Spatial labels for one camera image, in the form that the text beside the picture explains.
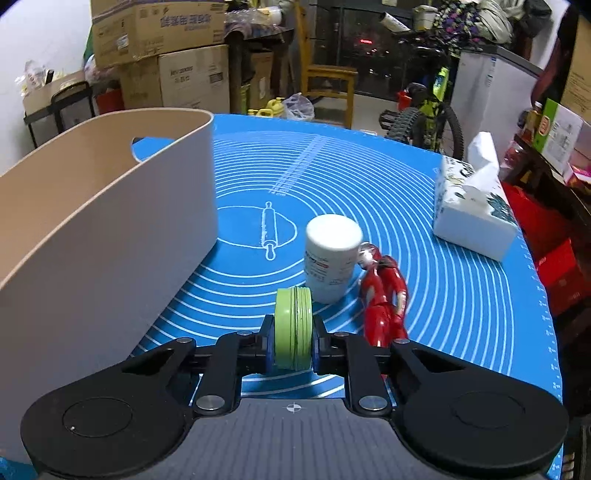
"green tape roll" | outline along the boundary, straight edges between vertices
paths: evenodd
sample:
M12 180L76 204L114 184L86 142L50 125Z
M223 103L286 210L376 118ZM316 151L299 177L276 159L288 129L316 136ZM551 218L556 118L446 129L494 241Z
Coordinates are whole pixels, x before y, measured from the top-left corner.
M312 299L307 288L280 288L275 300L275 365L289 370L310 368Z
M291 369L290 355L292 342L291 292L288 288L277 290L275 299L275 364L279 368Z

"plastic bottle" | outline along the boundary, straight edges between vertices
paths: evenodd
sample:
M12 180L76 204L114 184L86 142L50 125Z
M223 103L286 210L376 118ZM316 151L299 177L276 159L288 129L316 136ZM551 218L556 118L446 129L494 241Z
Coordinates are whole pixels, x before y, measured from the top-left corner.
M538 129L540 125L540 119L542 118L542 104L539 102L535 103L534 108L532 108L527 113L527 120L525 121L525 127L521 134L521 138L526 141L527 143L532 143L534 139L535 131Z

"green box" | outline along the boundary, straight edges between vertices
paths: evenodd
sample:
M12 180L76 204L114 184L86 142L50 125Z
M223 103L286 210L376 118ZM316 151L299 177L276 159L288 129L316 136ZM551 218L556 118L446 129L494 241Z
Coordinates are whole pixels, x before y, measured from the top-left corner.
M579 139L584 120L559 103L548 100L533 146L559 173L564 171Z

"bicycle tire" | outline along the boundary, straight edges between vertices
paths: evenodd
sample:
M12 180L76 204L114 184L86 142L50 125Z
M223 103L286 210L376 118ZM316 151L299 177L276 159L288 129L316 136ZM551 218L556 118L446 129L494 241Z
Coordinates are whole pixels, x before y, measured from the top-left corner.
M464 136L462 134L462 127L460 121L457 119L456 113L453 111L449 103L442 102L441 113L443 119L449 123L449 128L452 131L453 137L453 158L457 160L464 160Z
M425 120L425 115L418 108L405 108L392 122L386 138L422 148Z

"crosshair marking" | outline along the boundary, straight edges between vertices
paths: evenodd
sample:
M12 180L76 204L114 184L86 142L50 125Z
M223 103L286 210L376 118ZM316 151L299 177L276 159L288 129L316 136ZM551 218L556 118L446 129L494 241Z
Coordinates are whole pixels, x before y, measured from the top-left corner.
M298 413L303 407L298 405L297 403L290 403L288 406L285 407L287 411L292 413Z

